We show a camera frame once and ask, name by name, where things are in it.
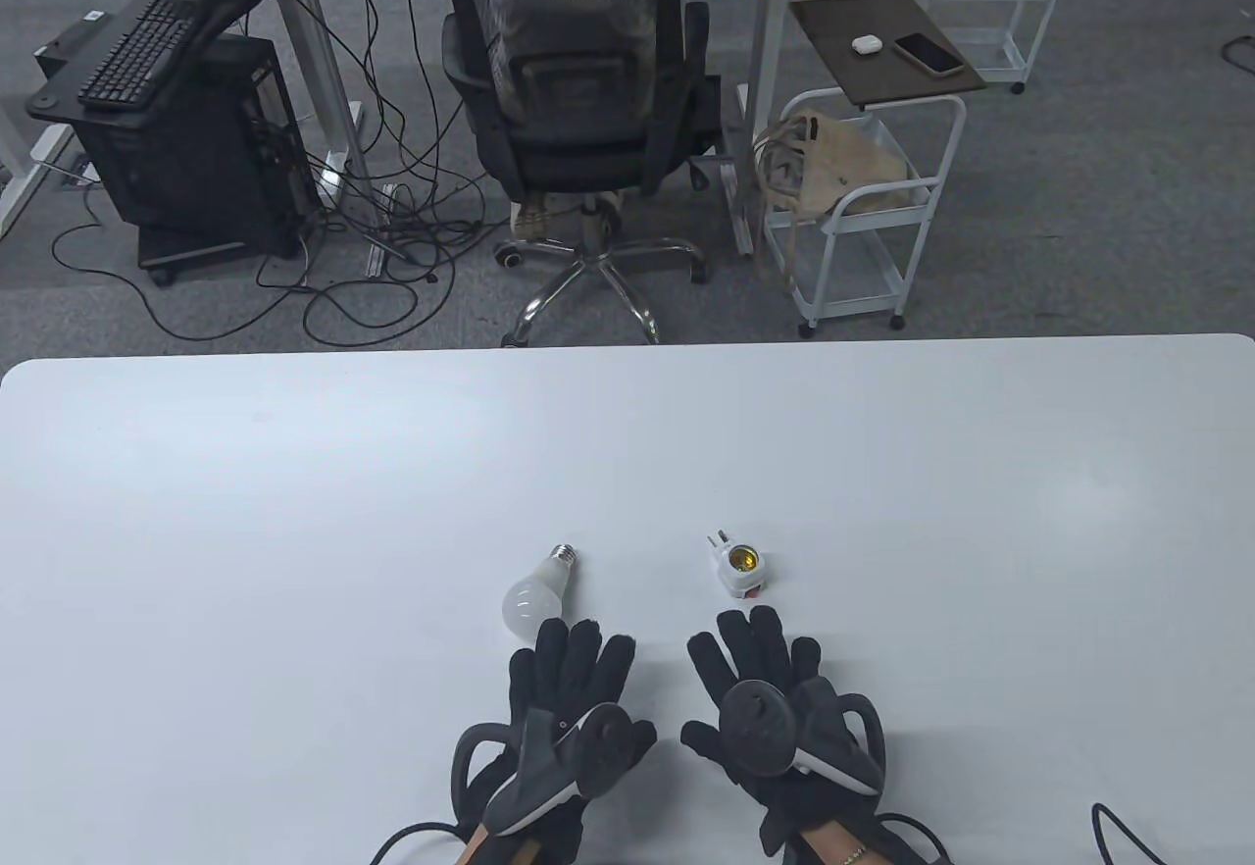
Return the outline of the person's left hand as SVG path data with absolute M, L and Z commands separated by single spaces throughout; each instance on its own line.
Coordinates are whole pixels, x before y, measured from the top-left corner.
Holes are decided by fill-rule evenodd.
M 461 734 L 451 771 L 462 862 L 577 860 L 584 811 L 622 782 L 656 744 L 633 721 L 622 690 L 633 637 L 602 637 L 595 620 L 552 618 L 508 664 L 508 721 Z

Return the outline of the person's right hand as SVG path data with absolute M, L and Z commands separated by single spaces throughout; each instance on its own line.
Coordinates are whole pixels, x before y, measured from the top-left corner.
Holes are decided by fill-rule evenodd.
M 680 739 L 766 806 L 767 855 L 789 845 L 828 864 L 912 859 L 876 816 L 886 753 L 873 704 L 838 694 L 820 674 L 820 642 L 784 640 L 771 606 L 723 611 L 717 626 L 692 637 L 686 653 L 710 699 L 733 701 L 722 711 L 730 734 L 689 721 Z

